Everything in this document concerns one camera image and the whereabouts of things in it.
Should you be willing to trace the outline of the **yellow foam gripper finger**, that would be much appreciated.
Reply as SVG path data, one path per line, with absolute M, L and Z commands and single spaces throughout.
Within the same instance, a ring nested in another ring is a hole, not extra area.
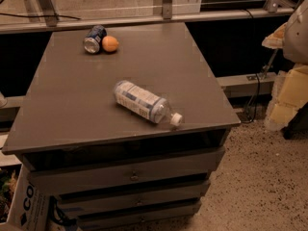
M 307 102 L 308 65 L 295 64 L 288 72 L 280 70 L 272 87 L 265 127 L 270 131 L 287 127 Z

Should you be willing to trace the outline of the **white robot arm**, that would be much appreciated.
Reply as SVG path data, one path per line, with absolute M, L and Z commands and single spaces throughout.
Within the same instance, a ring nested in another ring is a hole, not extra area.
M 289 20 L 265 37 L 262 45 L 281 49 L 294 67 L 275 77 L 265 118 L 270 131 L 287 127 L 308 102 L 308 0 L 304 0 Z

